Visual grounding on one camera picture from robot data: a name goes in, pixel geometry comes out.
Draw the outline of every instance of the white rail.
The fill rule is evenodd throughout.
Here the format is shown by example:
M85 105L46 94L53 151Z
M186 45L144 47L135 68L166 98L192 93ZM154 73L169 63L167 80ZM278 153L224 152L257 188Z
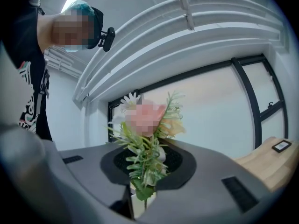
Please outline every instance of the white rail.
M261 16L236 11L210 11L192 14L196 27L206 24L236 21L265 25L278 30L283 29L283 24L281 22L282 19L277 14L250 0L188 0L188 2L190 6L201 4L233 5L234 7L242 7L269 14L277 19L270 20ZM111 69L141 48L157 41L158 39L187 29L185 17L180 16L158 24L143 32L122 48L117 45L121 40L144 24L161 15L179 9L181 9L179 0L162 2L143 11L121 26L116 31L114 46L111 50L108 53L105 53L102 49L99 49L89 62L78 81L73 99L77 99L79 101L83 100L91 89L100 81L100 79L102 79ZM97 70L96 74L87 84L85 84L93 70Z

